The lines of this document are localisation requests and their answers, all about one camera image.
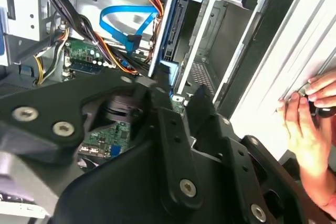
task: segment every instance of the metal frame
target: metal frame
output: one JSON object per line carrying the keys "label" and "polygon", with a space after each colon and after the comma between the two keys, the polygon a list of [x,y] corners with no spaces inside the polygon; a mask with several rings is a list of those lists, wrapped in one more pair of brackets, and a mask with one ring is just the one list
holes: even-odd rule
{"label": "metal frame", "polygon": [[253,35],[253,31],[256,28],[255,24],[259,21],[259,17],[257,16],[258,13],[261,12],[264,4],[265,4],[266,0],[258,0],[257,5],[251,15],[251,18],[246,26],[246,29],[239,41],[239,44],[236,48],[236,51],[234,53],[234,55],[232,56],[232,59],[230,61],[229,66],[227,67],[227,70],[223,76],[223,79],[216,91],[216,94],[213,98],[213,103],[215,103],[217,101],[217,98],[220,94],[220,92],[222,91],[223,85],[225,83],[228,83],[230,77],[232,76],[232,73],[235,69],[235,67],[237,66],[237,63],[239,62],[241,56],[242,56],[242,52],[244,51],[244,48],[247,46],[247,44],[249,43],[252,35]]}
{"label": "metal frame", "polygon": [[272,123],[277,101],[336,66],[335,21],[334,0],[295,0],[231,116],[238,135],[257,135],[276,159],[287,149]]}
{"label": "metal frame", "polygon": [[[4,25],[4,32],[6,34],[18,36],[24,39],[30,39],[40,41],[46,33],[46,24],[50,21],[48,13],[50,10],[45,10],[46,13],[42,13],[41,0],[14,0],[15,6],[15,20],[7,19]],[[0,8],[5,9],[7,13],[7,0],[3,0],[0,3]]]}
{"label": "metal frame", "polygon": [[201,26],[199,27],[196,39],[194,41],[193,47],[191,49],[191,52],[190,52],[190,55],[189,55],[189,58],[188,58],[188,62],[186,64],[185,70],[183,72],[183,76],[182,76],[180,85],[177,89],[177,94],[182,94],[183,88],[184,88],[185,83],[188,79],[191,67],[192,67],[194,59],[196,57],[196,53],[197,53],[199,44],[201,43],[203,33],[204,33],[205,28],[208,24],[208,20],[210,18],[210,14],[211,14],[212,8],[214,7],[215,2],[216,2],[216,0],[209,0],[208,4],[206,6],[206,10],[205,10],[204,16],[202,18]]}

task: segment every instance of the circuit board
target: circuit board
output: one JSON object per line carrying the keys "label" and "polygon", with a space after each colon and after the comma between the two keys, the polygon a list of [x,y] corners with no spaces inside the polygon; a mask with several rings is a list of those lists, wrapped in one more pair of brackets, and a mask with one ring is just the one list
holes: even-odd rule
{"label": "circuit board", "polygon": [[118,156],[128,148],[130,125],[117,122],[106,130],[93,132],[82,143],[79,153],[102,158]]}
{"label": "circuit board", "polygon": [[65,69],[89,74],[99,74],[104,68],[116,68],[107,63],[99,50],[81,40],[69,39],[66,43]]}
{"label": "circuit board", "polygon": [[[66,42],[67,55],[64,60],[63,81],[80,78],[78,72],[85,74],[99,74],[101,69],[115,68],[104,62],[98,49],[81,40],[70,39]],[[184,112],[184,98],[172,96],[173,110],[182,114]],[[111,159],[128,149],[130,138],[130,124],[116,122],[112,127],[93,132],[82,143],[79,154],[84,156]]]}
{"label": "circuit board", "polygon": [[175,112],[179,114],[184,113],[184,98],[179,95],[173,95],[171,97],[172,107]]}

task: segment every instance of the black wire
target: black wire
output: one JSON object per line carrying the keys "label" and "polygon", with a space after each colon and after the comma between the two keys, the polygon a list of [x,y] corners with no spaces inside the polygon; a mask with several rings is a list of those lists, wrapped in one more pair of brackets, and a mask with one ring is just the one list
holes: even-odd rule
{"label": "black wire", "polygon": [[56,19],[57,19],[57,12],[54,12],[54,14],[51,17],[51,23],[50,23],[49,47],[52,47],[53,44],[55,43]]}
{"label": "black wire", "polygon": [[45,72],[44,76],[48,76],[48,74],[50,74],[51,71],[54,69],[54,67],[57,63],[57,51],[58,51],[61,44],[62,44],[62,41],[55,46],[54,57],[52,59],[53,61],[50,65],[50,67],[48,68],[48,70]]}
{"label": "black wire", "polygon": [[[99,51],[102,53],[104,59],[110,64],[112,64],[113,61],[110,59],[109,52],[106,51],[104,45],[102,45],[99,39],[97,38],[89,19],[84,15],[80,15],[69,0],[50,0],[50,1],[53,3],[57,12],[69,23],[69,25],[84,39],[96,45]],[[108,48],[111,50],[114,56],[127,61],[128,64],[136,71],[143,72],[148,68],[148,66],[146,67],[147,64],[144,64],[143,62],[141,63],[137,62],[131,57],[122,54],[119,50],[111,46],[108,46]],[[56,53],[54,53],[53,63],[48,69],[48,71],[45,73],[45,75],[48,75],[55,66],[56,62],[54,61],[56,61],[57,59],[57,55],[55,55],[57,54],[57,51],[58,48],[55,48]]]}

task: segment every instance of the screw head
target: screw head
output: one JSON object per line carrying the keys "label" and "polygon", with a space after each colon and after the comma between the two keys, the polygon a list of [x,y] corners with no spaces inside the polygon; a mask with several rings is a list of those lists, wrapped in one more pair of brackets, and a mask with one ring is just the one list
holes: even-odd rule
{"label": "screw head", "polygon": [[180,181],[180,189],[186,196],[190,198],[196,196],[196,187],[189,179],[183,179]]}
{"label": "screw head", "polygon": [[261,207],[256,204],[252,204],[251,211],[254,217],[257,218],[257,220],[259,220],[260,222],[266,222],[266,214]]}
{"label": "screw head", "polygon": [[68,122],[58,122],[53,125],[52,131],[58,136],[71,136],[75,132],[75,127]]}
{"label": "screw head", "polygon": [[252,142],[254,145],[258,145],[258,141],[257,141],[254,137],[251,137],[251,142]]}
{"label": "screw head", "polygon": [[37,119],[38,111],[32,107],[18,107],[12,112],[12,116],[20,122],[30,122]]}
{"label": "screw head", "polygon": [[125,82],[132,83],[132,80],[130,78],[126,77],[126,76],[122,76],[120,78],[121,78],[121,80],[123,80]]}
{"label": "screw head", "polygon": [[223,121],[224,121],[224,123],[227,124],[227,125],[230,125],[230,124],[231,124],[230,121],[229,121],[228,119],[226,119],[226,118],[223,118]]}

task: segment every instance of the silver metal panel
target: silver metal panel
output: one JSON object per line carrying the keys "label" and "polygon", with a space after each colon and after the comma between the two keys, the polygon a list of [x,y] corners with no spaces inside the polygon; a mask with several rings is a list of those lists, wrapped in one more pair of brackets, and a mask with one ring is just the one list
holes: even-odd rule
{"label": "silver metal panel", "polygon": [[[49,22],[48,18],[43,19],[45,15],[41,11],[41,0],[14,0],[14,4],[16,18],[5,20],[4,32],[30,40],[41,40]],[[7,10],[7,0],[0,0],[0,7]]]}
{"label": "silver metal panel", "polygon": [[236,134],[254,135],[279,159],[287,142],[274,118],[278,99],[336,67],[335,38],[334,0],[295,0],[230,119]]}
{"label": "silver metal panel", "polygon": [[199,27],[197,36],[195,38],[194,44],[193,44],[193,46],[191,48],[191,51],[190,51],[190,55],[188,57],[188,60],[187,60],[186,66],[185,66],[185,69],[184,69],[184,72],[183,72],[183,76],[182,76],[182,80],[181,80],[180,85],[179,85],[178,90],[177,90],[177,94],[182,94],[183,88],[184,88],[185,83],[186,83],[186,81],[188,79],[188,76],[189,76],[192,64],[193,64],[194,59],[196,57],[196,53],[197,53],[199,44],[201,43],[204,31],[205,31],[206,26],[208,24],[208,20],[210,18],[211,11],[212,11],[212,9],[214,7],[215,2],[216,2],[216,0],[209,0],[208,1],[208,4],[206,6],[206,10],[205,10],[204,16],[202,18],[201,25]]}
{"label": "silver metal panel", "polygon": [[243,35],[240,38],[239,44],[232,56],[232,59],[229,63],[229,65],[227,66],[227,69],[225,71],[225,74],[223,76],[223,79],[216,91],[216,94],[214,96],[213,99],[213,103],[216,102],[220,92],[222,91],[223,85],[225,83],[229,82],[230,77],[232,76],[235,68],[237,67],[238,62],[240,61],[240,58],[242,56],[242,53],[244,51],[244,48],[247,46],[247,44],[249,43],[254,30],[256,29],[256,26],[260,20],[260,15],[259,13],[261,12],[264,4],[265,4],[266,0],[258,0],[257,1],[257,5],[255,7],[255,9],[253,10],[253,13],[248,21],[248,24],[246,25],[246,28],[244,30]]}
{"label": "silver metal panel", "polygon": [[[201,25],[201,21],[205,13],[206,5],[207,5],[207,1],[204,1],[202,3],[201,12],[197,18],[195,27],[199,27]],[[223,20],[225,11],[226,11],[226,5],[227,4],[223,1],[215,2],[214,8],[212,9],[210,18],[208,20],[208,24],[202,36],[200,46],[198,47],[195,60],[198,60],[198,61],[206,60],[205,57],[208,55],[209,51],[211,50],[212,45],[216,39],[218,30],[221,26],[221,23],[222,23],[222,20]],[[196,35],[197,35],[197,29],[195,29],[192,34],[189,46],[193,45]]]}
{"label": "silver metal panel", "polygon": [[225,16],[216,35],[215,41],[207,55],[207,64],[213,69],[212,79],[219,85],[222,80],[241,37],[250,20],[252,11],[228,4]]}

